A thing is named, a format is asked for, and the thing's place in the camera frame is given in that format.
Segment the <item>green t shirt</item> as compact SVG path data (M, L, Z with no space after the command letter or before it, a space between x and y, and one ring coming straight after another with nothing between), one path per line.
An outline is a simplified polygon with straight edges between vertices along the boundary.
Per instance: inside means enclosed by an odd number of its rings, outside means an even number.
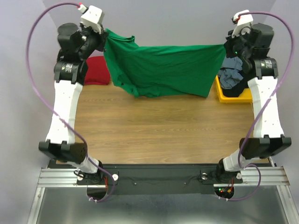
M222 44L139 46L108 30L104 58L114 86L138 98L191 94L207 98L226 51Z

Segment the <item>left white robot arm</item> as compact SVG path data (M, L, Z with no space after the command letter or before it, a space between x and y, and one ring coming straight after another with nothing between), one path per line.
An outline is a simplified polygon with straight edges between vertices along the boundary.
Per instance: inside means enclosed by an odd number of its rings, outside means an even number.
M54 66L54 113L46 139L39 142L38 148L48 157L77 168L77 177L99 184L104 179L102 163L88 156L85 141L75 141L73 129L88 71L86 61L94 51L105 50L108 33L73 23L61 25L57 32L60 50Z

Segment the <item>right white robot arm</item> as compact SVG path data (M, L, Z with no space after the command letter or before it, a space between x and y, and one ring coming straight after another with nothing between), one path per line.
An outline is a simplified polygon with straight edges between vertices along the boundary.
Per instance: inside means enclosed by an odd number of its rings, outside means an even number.
M292 140L281 127L278 104L278 65L267 54L274 36L271 26L257 23L238 25L229 31L225 48L227 55L242 60L252 95L254 123L242 138L239 148L219 161L215 170L218 182L226 182L254 161L274 156L287 149Z

